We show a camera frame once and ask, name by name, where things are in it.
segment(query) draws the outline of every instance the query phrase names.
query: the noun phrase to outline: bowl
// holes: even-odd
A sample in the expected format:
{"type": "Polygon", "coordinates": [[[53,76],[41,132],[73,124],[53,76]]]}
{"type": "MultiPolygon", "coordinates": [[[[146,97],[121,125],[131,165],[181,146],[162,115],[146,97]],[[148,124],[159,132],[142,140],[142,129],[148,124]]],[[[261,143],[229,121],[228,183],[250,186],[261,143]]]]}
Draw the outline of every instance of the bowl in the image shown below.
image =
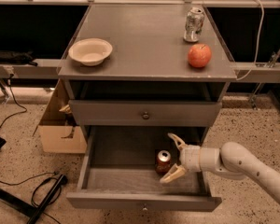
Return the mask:
{"type": "Polygon", "coordinates": [[[112,46],[105,40],[90,38],[76,42],[68,55],[73,60],[87,66],[95,66],[104,61],[112,52],[112,46]]]}

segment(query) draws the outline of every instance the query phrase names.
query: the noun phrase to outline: robotic hand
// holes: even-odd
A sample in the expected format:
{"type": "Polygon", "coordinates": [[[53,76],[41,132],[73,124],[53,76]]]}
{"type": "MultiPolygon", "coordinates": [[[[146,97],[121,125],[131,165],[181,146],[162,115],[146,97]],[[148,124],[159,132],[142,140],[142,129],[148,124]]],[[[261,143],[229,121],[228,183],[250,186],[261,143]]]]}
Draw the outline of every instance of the robotic hand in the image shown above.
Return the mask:
{"type": "Polygon", "coordinates": [[[161,183],[169,183],[187,171],[209,171],[222,177],[241,180],[250,177],[280,204],[280,174],[265,165],[245,147],[228,142],[221,149],[187,145],[173,133],[168,136],[175,141],[180,151],[181,165],[174,164],[161,178],[161,183]]]}

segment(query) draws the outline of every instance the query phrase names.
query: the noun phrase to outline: apple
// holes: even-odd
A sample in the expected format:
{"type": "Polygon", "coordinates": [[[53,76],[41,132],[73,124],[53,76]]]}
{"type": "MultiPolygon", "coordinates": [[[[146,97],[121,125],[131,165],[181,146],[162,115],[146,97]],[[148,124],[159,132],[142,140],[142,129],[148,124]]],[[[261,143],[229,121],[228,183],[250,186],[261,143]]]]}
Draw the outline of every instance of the apple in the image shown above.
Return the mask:
{"type": "Polygon", "coordinates": [[[188,62],[196,68],[205,67],[212,58],[212,51],[206,44],[195,44],[188,52],[188,62]]]}

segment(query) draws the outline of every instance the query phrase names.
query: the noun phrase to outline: white cable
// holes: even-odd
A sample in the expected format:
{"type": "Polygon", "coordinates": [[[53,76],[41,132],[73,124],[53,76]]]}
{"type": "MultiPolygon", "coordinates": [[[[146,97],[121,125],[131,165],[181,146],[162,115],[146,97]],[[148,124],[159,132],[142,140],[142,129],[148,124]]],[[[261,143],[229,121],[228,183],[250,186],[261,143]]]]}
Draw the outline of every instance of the white cable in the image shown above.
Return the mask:
{"type": "MultiPolygon", "coordinates": [[[[261,28],[262,28],[262,22],[263,22],[263,17],[264,17],[264,8],[262,3],[260,2],[260,0],[253,0],[255,2],[257,2],[260,7],[261,7],[261,19],[260,19],[260,23],[259,23],[259,32],[258,32],[258,38],[257,38],[257,42],[256,42],[256,51],[255,51],[255,57],[254,57],[254,62],[253,64],[256,63],[256,60],[258,58],[258,54],[259,54],[259,38],[260,38],[260,32],[261,32],[261,28]]],[[[237,78],[236,80],[242,80],[244,78],[246,78],[250,73],[251,73],[252,69],[249,70],[245,75],[243,75],[242,77],[237,78]]]]}

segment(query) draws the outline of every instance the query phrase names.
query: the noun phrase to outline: terrazzo floor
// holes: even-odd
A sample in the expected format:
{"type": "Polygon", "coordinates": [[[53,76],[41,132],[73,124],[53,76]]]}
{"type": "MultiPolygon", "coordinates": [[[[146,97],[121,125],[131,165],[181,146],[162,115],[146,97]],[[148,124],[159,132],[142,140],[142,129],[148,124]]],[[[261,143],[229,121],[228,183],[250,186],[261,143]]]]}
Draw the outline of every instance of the terrazzo floor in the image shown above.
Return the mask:
{"type": "MultiPolygon", "coordinates": [[[[68,177],[59,199],[46,209],[46,213],[62,224],[97,223],[149,223],[149,224],[280,224],[280,206],[249,178],[242,181],[224,179],[207,174],[213,196],[221,197],[222,204],[212,213],[170,211],[126,211],[75,209],[66,200],[69,191],[75,191],[83,155],[51,154],[42,150],[38,122],[45,110],[50,91],[15,89],[18,102],[28,112],[8,119],[0,136],[7,143],[0,151],[0,180],[17,183],[44,172],[60,171],[68,177]]],[[[2,105],[0,93],[0,124],[3,119],[21,109],[10,99],[2,105]]],[[[247,147],[261,161],[280,172],[280,107],[271,95],[257,100],[258,110],[253,110],[247,96],[226,96],[219,116],[206,136],[206,147],[221,147],[235,141],[247,147]]],[[[32,179],[18,186],[0,184],[0,188],[30,202],[34,189],[49,175],[32,179]]],[[[41,201],[48,187],[42,188],[35,199],[41,201]]],[[[0,202],[1,223],[27,223],[28,218],[0,202]]],[[[43,215],[37,223],[57,223],[43,215]]]]}

